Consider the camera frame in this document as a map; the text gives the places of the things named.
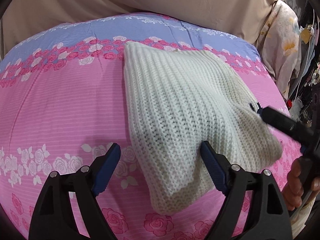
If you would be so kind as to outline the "person's right hand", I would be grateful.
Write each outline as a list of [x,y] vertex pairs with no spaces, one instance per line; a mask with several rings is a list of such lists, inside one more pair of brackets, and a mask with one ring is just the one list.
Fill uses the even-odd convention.
[[302,195],[304,193],[302,183],[299,179],[301,174],[301,165],[299,159],[296,159],[287,174],[287,183],[282,190],[282,195],[289,211],[299,208],[302,205]]

